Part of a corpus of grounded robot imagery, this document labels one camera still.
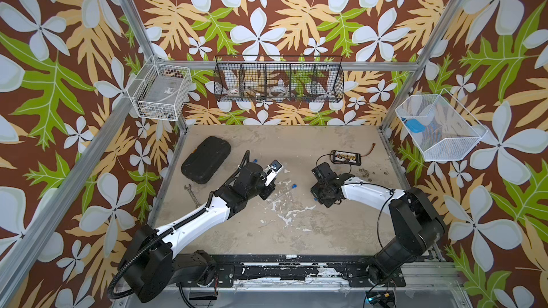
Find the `clear test tube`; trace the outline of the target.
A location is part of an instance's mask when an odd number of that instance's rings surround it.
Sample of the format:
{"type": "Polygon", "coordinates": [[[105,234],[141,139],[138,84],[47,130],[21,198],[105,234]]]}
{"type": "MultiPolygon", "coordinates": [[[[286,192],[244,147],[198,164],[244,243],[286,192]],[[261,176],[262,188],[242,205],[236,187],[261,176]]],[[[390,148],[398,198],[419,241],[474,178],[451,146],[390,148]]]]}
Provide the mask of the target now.
{"type": "Polygon", "coordinates": [[[282,198],[284,195],[290,194],[291,191],[294,190],[294,189],[292,189],[293,185],[279,189],[279,191],[275,193],[275,198],[276,199],[282,198]]]}

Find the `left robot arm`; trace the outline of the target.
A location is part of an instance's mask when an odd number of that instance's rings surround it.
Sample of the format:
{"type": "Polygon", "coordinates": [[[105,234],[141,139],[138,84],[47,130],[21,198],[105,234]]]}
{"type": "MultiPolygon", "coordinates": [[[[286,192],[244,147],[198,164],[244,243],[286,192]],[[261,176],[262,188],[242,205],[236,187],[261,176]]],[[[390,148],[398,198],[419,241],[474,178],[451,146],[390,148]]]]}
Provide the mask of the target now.
{"type": "Polygon", "coordinates": [[[108,298],[115,301],[136,295],[146,303],[170,284],[183,288],[214,283],[217,263],[211,255],[202,250],[182,255],[181,251],[209,229],[245,209],[249,200],[256,196],[266,200],[273,193],[275,178],[282,169],[276,160],[262,168],[246,152],[237,170],[210,193],[205,204],[159,228],[142,227],[108,286],[108,298]]]}

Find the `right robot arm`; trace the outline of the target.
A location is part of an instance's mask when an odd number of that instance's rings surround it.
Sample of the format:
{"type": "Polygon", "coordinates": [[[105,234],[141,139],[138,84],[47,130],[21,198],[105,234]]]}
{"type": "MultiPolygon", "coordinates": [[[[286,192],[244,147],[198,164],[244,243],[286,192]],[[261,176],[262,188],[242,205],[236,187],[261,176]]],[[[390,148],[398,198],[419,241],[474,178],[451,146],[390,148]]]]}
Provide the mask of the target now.
{"type": "Polygon", "coordinates": [[[368,266],[369,278],[375,282],[391,277],[403,264],[423,255],[448,231],[432,202],[418,188],[397,190],[350,173],[338,175],[326,162],[313,168],[312,174],[317,182],[311,193],[326,208],[350,200],[390,216],[395,237],[368,266]]]}

